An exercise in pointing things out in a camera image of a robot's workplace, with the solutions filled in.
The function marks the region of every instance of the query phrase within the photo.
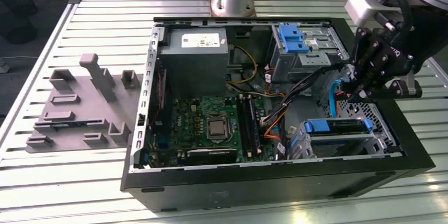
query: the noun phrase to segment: open computer tower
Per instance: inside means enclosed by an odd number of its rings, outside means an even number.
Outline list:
[[[156,19],[121,190],[152,211],[215,209],[359,196],[435,167],[393,100],[335,115],[352,46],[343,19]]]

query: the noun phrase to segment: cpu socket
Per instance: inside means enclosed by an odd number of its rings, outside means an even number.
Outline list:
[[[207,116],[207,139],[219,144],[228,139],[228,117],[225,114]]]

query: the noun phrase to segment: power supply label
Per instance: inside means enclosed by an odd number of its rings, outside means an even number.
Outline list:
[[[184,48],[220,47],[219,34],[184,34],[181,43]]]

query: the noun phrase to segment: metal slotted table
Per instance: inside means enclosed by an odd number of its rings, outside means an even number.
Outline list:
[[[355,30],[343,0],[256,0],[260,17],[340,17]],[[448,223],[448,77],[428,60],[417,74],[419,100],[401,100],[436,168],[359,198],[152,213],[120,192],[125,149],[28,154],[53,69],[87,75],[81,53],[100,55],[111,74],[143,73],[152,18],[209,16],[207,0],[81,0],[68,4],[0,128],[0,222],[91,223]]]

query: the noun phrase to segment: ram slot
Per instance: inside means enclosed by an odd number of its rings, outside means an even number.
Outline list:
[[[248,114],[245,110],[245,97],[239,97],[236,100],[236,111],[239,113],[237,122],[240,124],[240,136],[241,136],[241,148],[243,155],[245,157],[252,157],[252,146],[251,146],[251,127]]]
[[[248,99],[247,101],[248,107],[249,107],[249,124],[251,124],[251,145],[253,152],[259,155],[261,154],[261,141],[260,141],[260,135],[259,135],[259,123],[257,123],[257,116],[256,116],[256,108],[253,99]]]

